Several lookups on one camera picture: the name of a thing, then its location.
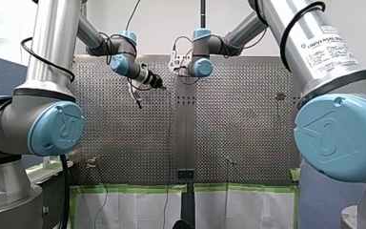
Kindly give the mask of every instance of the label sticker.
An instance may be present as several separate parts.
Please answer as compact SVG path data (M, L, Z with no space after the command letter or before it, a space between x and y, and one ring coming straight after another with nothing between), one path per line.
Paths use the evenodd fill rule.
M358 64L338 34L323 34L301 45L302 57L313 73L326 75L336 66Z
M337 29L333 26L321 26L320 28L322 28L322 31L325 33L336 33L337 34Z

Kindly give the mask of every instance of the end effector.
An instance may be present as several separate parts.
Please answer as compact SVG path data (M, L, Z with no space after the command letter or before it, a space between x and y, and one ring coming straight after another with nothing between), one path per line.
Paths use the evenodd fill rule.
M93 56L111 56L108 64L115 73L129 79L129 91L137 101L141 98L137 91L141 85L150 85L154 89L165 89L158 74L148 70L146 65L135 63L137 56L135 33L122 31L121 34L102 37L94 26L81 16L77 36L87 45L87 53Z
M173 51L170 66L179 75L207 77L214 69L210 54L239 56L245 45L265 30L267 30L267 26L258 20L255 12L250 13L224 37L212 34L209 29L197 29L193 33L192 61L180 64L180 61L175 60L175 52Z
M148 70L146 65L135 63L136 40L135 33L123 31L116 37L102 38L98 47L87 47L87 52L94 56L110 54L110 67L115 73L128 77L135 85L150 85L154 89L162 89L163 81L158 74Z

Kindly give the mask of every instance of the blue joint cover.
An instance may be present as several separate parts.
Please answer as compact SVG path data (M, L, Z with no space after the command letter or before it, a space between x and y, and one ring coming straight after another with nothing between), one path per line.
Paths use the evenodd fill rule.
M366 99L325 94L295 119L299 152L320 173L345 182L366 182Z
M129 71L130 62L124 55L117 54L112 57L110 67L115 73L126 75Z
M81 108L73 102L54 103L42 112L29 131L29 150L36 156L60 156L79 141L85 126Z
M199 39L203 39L203 38L205 38L207 36L211 36L210 29L206 29L206 28L196 29L194 31L193 41L199 40Z
M196 77L207 77L213 72L213 62L207 58L201 58L194 63L194 74Z
M136 43L137 37L133 31L122 31L120 35L129 38L134 43L134 45L137 44Z

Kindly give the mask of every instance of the robotic arm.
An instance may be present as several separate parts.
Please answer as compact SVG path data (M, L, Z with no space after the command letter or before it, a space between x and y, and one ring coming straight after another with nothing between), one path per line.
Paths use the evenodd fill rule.
M135 63L135 34L123 31L104 39L80 15L83 2L38 1L26 81L12 98L0 98L0 229L42 228L42 189L30 183L21 155L61 156L67 177L64 154L77 144L85 124L70 90L76 36L89 54L112 56L112 70L131 80L130 91L138 104L136 91L141 85L163 88L159 75ZM65 208L62 228L67 226L67 215Z
M138 105L141 96L137 91L141 85L150 85L154 89L165 89L159 75L147 69L147 66L135 63L136 35L132 31L122 31L120 35L103 38L83 15L78 25L78 38L87 45L87 52L93 56L112 56L110 67L115 73L128 77L129 92Z
M206 77L210 54L240 55L270 27L284 66L301 89L295 120L300 153L320 173L341 181L366 182L366 68L361 67L314 0L249 0L254 8L225 37L198 29L192 61L171 57L179 75Z

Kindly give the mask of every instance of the metal backdrop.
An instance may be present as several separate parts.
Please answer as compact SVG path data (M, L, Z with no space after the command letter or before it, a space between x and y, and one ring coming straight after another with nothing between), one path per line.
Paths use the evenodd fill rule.
M177 170L194 169L195 182L291 183L296 96L278 57L212 58L212 76L193 86L169 73L167 55L137 60L168 88L141 92L143 109L105 58L75 58L73 91L87 118L75 182L176 183Z

